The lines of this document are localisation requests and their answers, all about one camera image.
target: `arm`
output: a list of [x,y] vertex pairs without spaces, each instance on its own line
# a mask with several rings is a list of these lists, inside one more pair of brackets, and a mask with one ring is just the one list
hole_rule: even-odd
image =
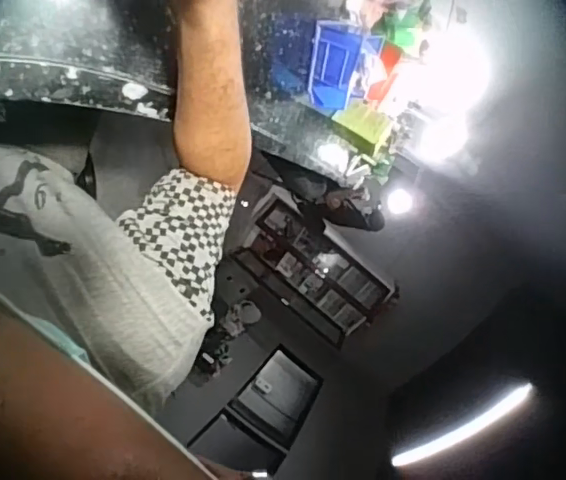
[[0,478],[210,477],[104,385],[0,308]]
[[237,0],[172,0],[178,24],[174,142],[181,166],[234,190],[251,155]]

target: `white t-shirt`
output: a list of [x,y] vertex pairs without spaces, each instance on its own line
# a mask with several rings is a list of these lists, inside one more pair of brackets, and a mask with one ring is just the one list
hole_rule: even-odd
[[0,146],[0,294],[63,330],[155,414],[212,324],[234,202],[227,187],[173,170],[115,222],[64,168]]

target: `black granite countertop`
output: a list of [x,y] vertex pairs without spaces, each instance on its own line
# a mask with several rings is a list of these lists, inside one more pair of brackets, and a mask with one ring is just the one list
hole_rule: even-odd
[[[243,0],[243,61],[257,148],[323,173],[326,143],[353,147],[330,120],[270,82],[281,15],[336,19],[344,0]],[[169,121],[176,78],[168,0],[0,0],[0,101],[31,100]]]

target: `bright light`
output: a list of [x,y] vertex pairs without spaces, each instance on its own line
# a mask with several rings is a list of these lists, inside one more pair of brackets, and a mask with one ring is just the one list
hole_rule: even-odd
[[466,423],[462,427],[457,428],[453,432],[443,435],[442,437],[413,450],[396,455],[392,459],[392,465],[400,467],[418,462],[419,460],[431,457],[432,455],[446,450],[457,443],[467,440],[514,410],[525,401],[531,391],[532,385],[529,383],[523,387],[517,388],[499,403],[490,408],[487,412],[476,417],[474,420]]
[[419,153],[426,161],[440,162],[458,153],[467,140],[467,123],[464,117],[443,118],[425,128]]
[[341,145],[337,143],[325,143],[317,149],[316,154],[322,162],[331,165],[339,172],[345,172],[347,170],[350,154]]
[[467,26],[457,26],[430,42],[427,79],[420,102],[444,114],[465,112],[476,105],[489,85],[485,52]]
[[402,188],[397,188],[387,197],[387,206],[394,215],[403,215],[412,210],[414,199]]

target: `checkered sleeve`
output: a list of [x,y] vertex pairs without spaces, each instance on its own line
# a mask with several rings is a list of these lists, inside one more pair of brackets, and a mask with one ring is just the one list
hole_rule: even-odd
[[118,220],[141,253],[208,321],[214,271],[236,194],[228,187],[177,169],[161,178],[143,205]]

